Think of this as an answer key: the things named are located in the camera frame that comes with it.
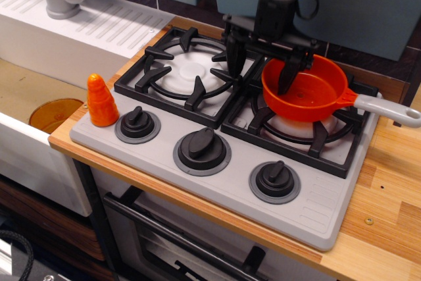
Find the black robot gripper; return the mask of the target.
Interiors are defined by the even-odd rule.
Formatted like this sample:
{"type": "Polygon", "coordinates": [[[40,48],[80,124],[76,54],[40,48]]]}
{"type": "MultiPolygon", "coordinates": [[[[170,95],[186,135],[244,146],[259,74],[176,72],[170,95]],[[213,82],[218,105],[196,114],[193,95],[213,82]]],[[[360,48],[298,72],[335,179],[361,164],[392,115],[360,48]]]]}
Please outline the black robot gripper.
{"type": "Polygon", "coordinates": [[[228,72],[237,78],[247,51],[281,59],[285,65],[278,78],[278,95],[288,92],[299,72],[312,67],[317,41],[293,25],[297,0],[259,0],[253,18],[224,15],[228,72]]]}

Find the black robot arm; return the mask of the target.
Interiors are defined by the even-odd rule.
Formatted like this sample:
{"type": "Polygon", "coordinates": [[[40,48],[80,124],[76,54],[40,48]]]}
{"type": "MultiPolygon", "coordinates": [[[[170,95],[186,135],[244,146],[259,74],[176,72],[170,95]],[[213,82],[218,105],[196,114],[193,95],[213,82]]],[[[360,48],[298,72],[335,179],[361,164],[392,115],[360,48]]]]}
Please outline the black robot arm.
{"type": "Polygon", "coordinates": [[[230,76],[239,76],[248,51],[260,53],[284,61],[277,93],[287,93],[296,75],[312,66],[318,46],[294,27],[296,16],[301,16],[299,0],[259,0],[253,18],[224,15],[222,39],[230,76]]]}

